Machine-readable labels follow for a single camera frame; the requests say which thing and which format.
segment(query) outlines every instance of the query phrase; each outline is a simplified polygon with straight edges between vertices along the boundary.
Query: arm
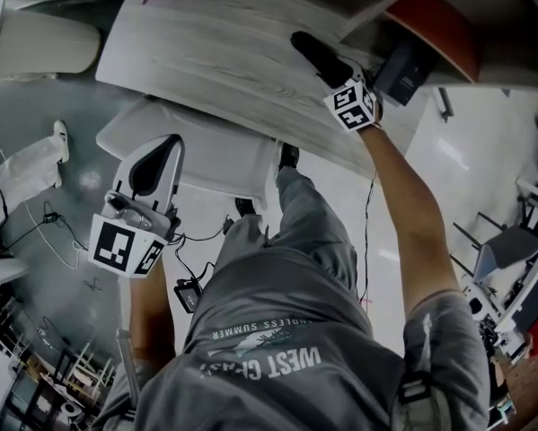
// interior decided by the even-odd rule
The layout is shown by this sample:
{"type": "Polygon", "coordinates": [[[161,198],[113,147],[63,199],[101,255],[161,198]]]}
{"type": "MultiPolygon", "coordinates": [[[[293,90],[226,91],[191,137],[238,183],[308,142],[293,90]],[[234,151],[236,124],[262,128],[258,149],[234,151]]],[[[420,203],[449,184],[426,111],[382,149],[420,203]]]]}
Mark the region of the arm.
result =
{"type": "Polygon", "coordinates": [[[428,296],[457,290],[437,201],[388,136],[375,127],[360,136],[373,158],[396,228],[407,315],[428,296]]]}
{"type": "Polygon", "coordinates": [[[432,379],[446,394],[453,427],[486,429],[488,363],[469,306],[460,292],[427,299],[441,291],[459,289],[438,204],[381,129],[370,127],[360,135],[375,162],[398,236],[408,319],[404,328],[407,364],[414,369],[422,357],[426,340],[423,321],[430,314],[432,379]]]}
{"type": "Polygon", "coordinates": [[[145,279],[131,279],[131,347],[133,357],[149,361],[156,372],[175,357],[175,333],[163,260],[145,279]]]}

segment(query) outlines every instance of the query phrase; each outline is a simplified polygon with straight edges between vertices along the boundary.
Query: gray t-shirt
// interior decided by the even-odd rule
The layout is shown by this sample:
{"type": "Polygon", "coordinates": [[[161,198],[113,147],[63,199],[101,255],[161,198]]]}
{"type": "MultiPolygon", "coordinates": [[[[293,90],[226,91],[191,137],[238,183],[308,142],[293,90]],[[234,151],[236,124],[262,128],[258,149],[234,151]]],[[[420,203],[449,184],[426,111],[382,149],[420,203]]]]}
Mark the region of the gray t-shirt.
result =
{"type": "MultiPolygon", "coordinates": [[[[488,365],[460,293],[434,295],[412,312],[402,359],[374,341],[354,294],[304,254],[277,248],[213,276],[182,354],[145,384],[135,428],[389,429],[402,375],[420,357],[427,312],[433,381],[448,398],[453,429],[486,429],[488,365]]],[[[118,421],[106,420],[126,402],[126,391],[112,391],[96,426],[118,421]]]]}

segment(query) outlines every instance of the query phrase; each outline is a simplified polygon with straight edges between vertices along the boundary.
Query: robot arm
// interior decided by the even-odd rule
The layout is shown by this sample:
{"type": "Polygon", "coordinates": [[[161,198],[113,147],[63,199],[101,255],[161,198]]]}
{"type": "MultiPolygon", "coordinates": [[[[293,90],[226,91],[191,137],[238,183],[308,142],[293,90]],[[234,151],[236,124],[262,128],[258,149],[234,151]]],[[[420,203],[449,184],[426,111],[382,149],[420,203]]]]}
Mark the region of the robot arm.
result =
{"type": "Polygon", "coordinates": [[[181,137],[169,135],[121,162],[101,214],[93,216],[89,261],[120,276],[147,276],[181,223],[172,197],[184,155],[181,137]]]}

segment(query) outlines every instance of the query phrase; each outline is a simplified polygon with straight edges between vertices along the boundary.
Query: gray pants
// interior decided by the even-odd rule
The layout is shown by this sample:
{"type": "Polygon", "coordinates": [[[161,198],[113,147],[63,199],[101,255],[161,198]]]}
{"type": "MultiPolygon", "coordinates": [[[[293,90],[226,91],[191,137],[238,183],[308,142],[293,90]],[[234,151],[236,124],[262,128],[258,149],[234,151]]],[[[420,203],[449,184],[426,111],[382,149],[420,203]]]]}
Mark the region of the gray pants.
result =
{"type": "Polygon", "coordinates": [[[246,215],[227,232],[216,270],[262,248],[284,247],[306,254],[356,295],[357,253],[340,219],[296,169],[281,169],[277,186],[283,211],[280,233],[269,240],[260,231],[260,215],[246,215]]]}

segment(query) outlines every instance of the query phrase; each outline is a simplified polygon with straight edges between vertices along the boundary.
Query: red shelf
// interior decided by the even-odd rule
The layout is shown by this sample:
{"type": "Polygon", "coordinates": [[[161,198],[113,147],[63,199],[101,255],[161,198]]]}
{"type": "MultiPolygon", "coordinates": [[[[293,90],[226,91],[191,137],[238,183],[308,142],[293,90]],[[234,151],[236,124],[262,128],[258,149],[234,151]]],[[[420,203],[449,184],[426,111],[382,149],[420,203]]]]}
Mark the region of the red shelf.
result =
{"type": "Polygon", "coordinates": [[[399,0],[386,14],[423,39],[472,83],[481,68],[481,44],[471,23],[446,0],[399,0]]]}

